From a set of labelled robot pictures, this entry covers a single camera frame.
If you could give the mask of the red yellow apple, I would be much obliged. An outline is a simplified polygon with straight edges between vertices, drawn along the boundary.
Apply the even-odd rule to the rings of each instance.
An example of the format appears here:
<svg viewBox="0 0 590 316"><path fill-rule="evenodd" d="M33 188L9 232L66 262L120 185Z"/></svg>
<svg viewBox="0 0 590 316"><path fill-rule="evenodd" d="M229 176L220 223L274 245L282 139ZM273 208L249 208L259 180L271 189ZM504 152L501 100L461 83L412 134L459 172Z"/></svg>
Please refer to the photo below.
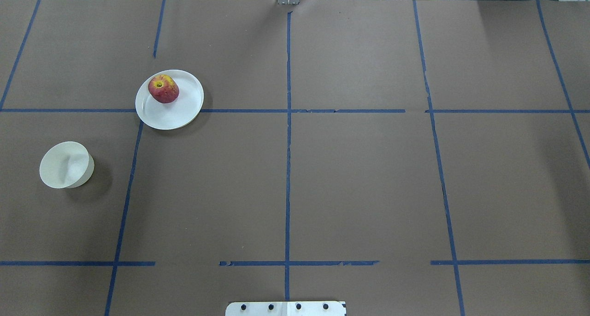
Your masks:
<svg viewBox="0 0 590 316"><path fill-rule="evenodd" d="M174 102L180 94L177 83L166 74L154 76L147 84L147 89L150 95L162 104Z"/></svg>

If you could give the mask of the white round plate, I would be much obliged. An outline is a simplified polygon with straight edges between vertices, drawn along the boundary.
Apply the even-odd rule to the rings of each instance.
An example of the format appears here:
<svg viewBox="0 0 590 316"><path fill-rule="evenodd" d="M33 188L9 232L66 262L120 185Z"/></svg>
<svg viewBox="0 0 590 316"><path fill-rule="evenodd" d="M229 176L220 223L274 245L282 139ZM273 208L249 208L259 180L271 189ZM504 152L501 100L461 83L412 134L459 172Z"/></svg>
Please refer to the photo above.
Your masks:
<svg viewBox="0 0 590 316"><path fill-rule="evenodd" d="M171 103L160 103L149 93L146 79L139 87L135 108L137 115L146 125L158 130L173 130L192 122L204 104L204 88L200 81L183 70L164 70L160 74L171 76L179 87L179 96Z"/></svg>

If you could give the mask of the white small bowl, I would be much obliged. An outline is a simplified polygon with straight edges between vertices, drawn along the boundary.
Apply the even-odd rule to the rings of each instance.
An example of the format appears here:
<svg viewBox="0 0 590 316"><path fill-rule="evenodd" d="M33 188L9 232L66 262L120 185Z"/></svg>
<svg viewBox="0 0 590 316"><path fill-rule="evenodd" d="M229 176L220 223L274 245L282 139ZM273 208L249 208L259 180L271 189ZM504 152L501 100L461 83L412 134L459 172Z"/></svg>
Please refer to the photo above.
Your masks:
<svg viewBox="0 0 590 316"><path fill-rule="evenodd" d="M46 152L40 162L39 176L50 188L77 188L91 178L94 167L94 158L85 146L66 141Z"/></svg>

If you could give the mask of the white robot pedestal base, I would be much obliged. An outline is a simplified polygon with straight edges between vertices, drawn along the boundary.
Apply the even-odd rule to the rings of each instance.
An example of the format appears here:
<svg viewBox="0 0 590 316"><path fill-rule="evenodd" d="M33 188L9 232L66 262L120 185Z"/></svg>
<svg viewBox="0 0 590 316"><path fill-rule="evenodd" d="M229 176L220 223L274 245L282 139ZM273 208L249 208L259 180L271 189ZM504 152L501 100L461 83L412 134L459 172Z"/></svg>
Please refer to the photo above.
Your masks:
<svg viewBox="0 0 590 316"><path fill-rule="evenodd" d="M226 316L346 316L341 301L270 301L228 304Z"/></svg>

